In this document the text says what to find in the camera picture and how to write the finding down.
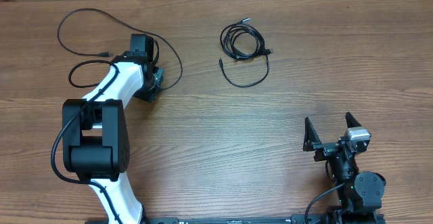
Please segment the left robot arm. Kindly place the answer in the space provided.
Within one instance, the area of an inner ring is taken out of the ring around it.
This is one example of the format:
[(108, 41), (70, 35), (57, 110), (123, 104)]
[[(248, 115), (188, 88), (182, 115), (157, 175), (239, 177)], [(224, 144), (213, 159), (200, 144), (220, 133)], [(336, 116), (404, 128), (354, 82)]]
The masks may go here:
[(152, 102), (161, 90), (163, 70), (156, 66), (155, 46), (151, 36), (133, 34), (129, 49), (108, 62), (109, 73), (92, 92), (62, 106), (57, 143), (63, 147), (64, 167), (95, 192), (106, 223), (147, 223), (127, 176), (130, 143), (124, 110), (132, 98)]

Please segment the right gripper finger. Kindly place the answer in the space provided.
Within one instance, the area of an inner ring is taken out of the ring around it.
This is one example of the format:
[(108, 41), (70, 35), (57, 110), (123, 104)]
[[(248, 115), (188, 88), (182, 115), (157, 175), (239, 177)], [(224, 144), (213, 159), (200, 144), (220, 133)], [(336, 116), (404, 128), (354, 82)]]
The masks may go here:
[(304, 143), (302, 149), (305, 152), (310, 152), (315, 149), (316, 145), (321, 144), (321, 140), (308, 116), (305, 118), (304, 123), (305, 123), (305, 133), (304, 133)]
[(350, 112), (347, 112), (345, 114), (345, 119), (348, 128), (361, 127), (361, 124), (354, 118), (354, 116)]

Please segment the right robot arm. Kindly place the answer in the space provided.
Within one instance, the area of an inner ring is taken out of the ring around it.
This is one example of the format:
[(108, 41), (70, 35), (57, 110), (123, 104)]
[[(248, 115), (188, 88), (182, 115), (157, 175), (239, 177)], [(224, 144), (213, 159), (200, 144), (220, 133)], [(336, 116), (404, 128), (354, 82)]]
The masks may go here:
[[(327, 177), (334, 187), (319, 194), (306, 207), (304, 223), (385, 223), (376, 210), (382, 207), (386, 180), (375, 172), (361, 172), (355, 156), (365, 152), (371, 133), (350, 113), (345, 114), (347, 129), (337, 141), (323, 143), (309, 117), (304, 120), (303, 150), (314, 152), (316, 162), (325, 162)], [(339, 205), (331, 206), (324, 214), (310, 213), (314, 203), (336, 192)]]

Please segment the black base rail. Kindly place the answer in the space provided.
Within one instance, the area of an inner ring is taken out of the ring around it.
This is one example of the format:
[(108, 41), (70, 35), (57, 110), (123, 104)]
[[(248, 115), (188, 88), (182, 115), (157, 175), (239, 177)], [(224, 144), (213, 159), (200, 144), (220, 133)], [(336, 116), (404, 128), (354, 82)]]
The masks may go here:
[[(252, 218), (222, 218), (222, 219), (178, 219), (178, 218), (151, 218), (142, 223), (150, 224), (304, 224), (304, 215), (294, 214), (291, 217), (252, 217)], [(385, 224), (383, 215), (343, 215), (341, 223), (348, 224)]]

